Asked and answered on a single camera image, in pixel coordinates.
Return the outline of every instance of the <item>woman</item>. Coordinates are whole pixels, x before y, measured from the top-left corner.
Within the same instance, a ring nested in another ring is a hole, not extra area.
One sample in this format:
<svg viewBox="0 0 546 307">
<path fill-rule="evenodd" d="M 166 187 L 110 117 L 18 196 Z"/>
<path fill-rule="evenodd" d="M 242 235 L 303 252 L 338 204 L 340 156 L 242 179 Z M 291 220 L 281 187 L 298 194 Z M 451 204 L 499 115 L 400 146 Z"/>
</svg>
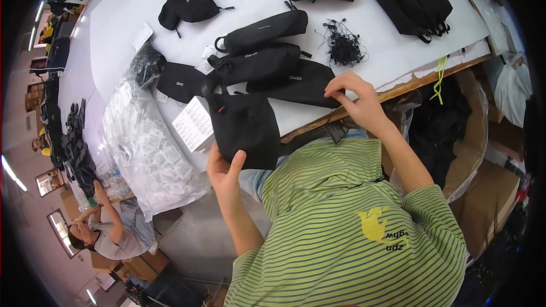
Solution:
<svg viewBox="0 0 546 307">
<path fill-rule="evenodd" d="M 357 93 L 352 102 L 338 90 Z M 337 99 L 359 126 L 338 145 L 320 139 L 274 171 L 241 173 L 214 145 L 207 172 L 237 256 L 226 306 L 449 306 L 462 284 L 466 246 L 440 188 L 386 117 L 370 83 L 334 78 Z M 381 144 L 406 194 L 383 179 Z M 241 186 L 263 201 L 267 240 L 243 208 Z"/>
<path fill-rule="evenodd" d="M 142 210 L 135 198 L 119 205 L 122 216 L 106 196 L 99 181 L 94 181 L 95 195 L 103 202 L 112 222 L 101 222 L 99 205 L 83 212 L 68 229 L 68 238 L 76 249 L 96 251 L 111 260 L 126 260 L 149 251 L 155 252 L 157 243 L 151 222 L 144 222 Z"/>
</svg>

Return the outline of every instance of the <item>clear plastic bag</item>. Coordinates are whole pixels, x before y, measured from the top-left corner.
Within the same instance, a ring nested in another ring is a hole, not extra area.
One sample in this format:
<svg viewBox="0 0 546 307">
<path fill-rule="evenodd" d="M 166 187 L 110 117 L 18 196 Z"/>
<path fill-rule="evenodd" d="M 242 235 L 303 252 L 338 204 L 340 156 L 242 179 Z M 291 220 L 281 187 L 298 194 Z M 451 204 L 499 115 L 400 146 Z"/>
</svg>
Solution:
<svg viewBox="0 0 546 307">
<path fill-rule="evenodd" d="M 186 160 L 148 89 L 128 71 L 103 117 L 106 146 L 138 199 L 146 221 L 210 193 L 210 183 Z"/>
</svg>

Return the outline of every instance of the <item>tag string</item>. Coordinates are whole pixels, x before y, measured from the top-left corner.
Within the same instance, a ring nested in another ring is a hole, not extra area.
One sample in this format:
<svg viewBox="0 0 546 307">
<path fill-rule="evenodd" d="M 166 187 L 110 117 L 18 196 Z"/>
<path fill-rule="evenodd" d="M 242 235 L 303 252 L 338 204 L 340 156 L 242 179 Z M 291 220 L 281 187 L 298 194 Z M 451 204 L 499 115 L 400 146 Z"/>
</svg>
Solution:
<svg viewBox="0 0 546 307">
<path fill-rule="evenodd" d="M 430 98 L 430 99 L 434 99 L 436 96 L 438 96 L 438 99 L 440 100 L 441 105 L 443 105 L 443 101 L 442 101 L 442 95 L 440 95 L 440 92 L 442 91 L 442 79 L 443 79 L 444 71 L 446 70 L 446 63 L 447 63 L 447 56 L 444 59 L 443 69 L 441 69 L 442 71 L 440 72 L 440 66 L 442 65 L 442 59 L 441 58 L 438 59 L 438 82 L 436 82 L 436 84 L 434 85 L 435 94 Z"/>
</svg>

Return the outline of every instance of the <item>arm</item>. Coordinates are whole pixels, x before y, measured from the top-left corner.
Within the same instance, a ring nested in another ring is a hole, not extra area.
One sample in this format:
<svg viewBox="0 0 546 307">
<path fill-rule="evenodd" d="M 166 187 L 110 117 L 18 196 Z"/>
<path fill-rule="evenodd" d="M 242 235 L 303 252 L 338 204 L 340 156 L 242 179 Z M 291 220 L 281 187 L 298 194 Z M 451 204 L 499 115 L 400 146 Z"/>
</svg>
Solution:
<svg viewBox="0 0 546 307">
<path fill-rule="evenodd" d="M 342 88 L 356 92 L 358 101 L 354 103 L 345 94 L 338 92 Z M 405 194 L 434 184 L 426 167 L 396 126 L 386 117 L 373 85 L 356 74 L 347 72 L 330 81 L 324 90 L 324 96 L 337 99 L 359 126 L 381 140 L 399 173 Z"/>
<path fill-rule="evenodd" d="M 94 181 L 93 184 L 95 185 L 95 195 L 99 198 L 99 201 L 103 203 L 106 212 L 110 216 L 110 219 L 112 219 L 113 227 L 108 234 L 110 235 L 112 242 L 117 245 L 123 234 L 123 222 L 121 221 L 121 217 L 119 217 L 119 213 L 117 213 L 116 209 L 114 209 L 110 203 L 110 200 L 108 200 L 106 191 L 100 182 Z"/>
<path fill-rule="evenodd" d="M 256 224 L 242 206 L 239 173 L 245 163 L 246 153 L 239 150 L 231 165 L 222 159 L 218 145 L 212 145 L 208 155 L 206 171 L 216 192 L 222 217 L 228 226 L 235 245 L 237 256 L 256 249 L 264 243 L 264 238 Z"/>
</svg>

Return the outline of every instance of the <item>green striped shirt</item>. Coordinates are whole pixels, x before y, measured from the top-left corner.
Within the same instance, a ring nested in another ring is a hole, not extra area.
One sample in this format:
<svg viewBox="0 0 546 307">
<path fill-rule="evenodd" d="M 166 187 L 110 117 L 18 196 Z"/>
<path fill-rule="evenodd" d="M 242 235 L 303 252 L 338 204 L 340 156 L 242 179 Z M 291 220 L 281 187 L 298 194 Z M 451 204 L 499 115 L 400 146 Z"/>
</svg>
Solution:
<svg viewBox="0 0 546 307">
<path fill-rule="evenodd" d="M 265 181 L 265 243 L 237 258 L 225 306 L 449 306 L 466 246 L 437 185 L 400 203 L 379 140 L 309 144 Z"/>
</svg>

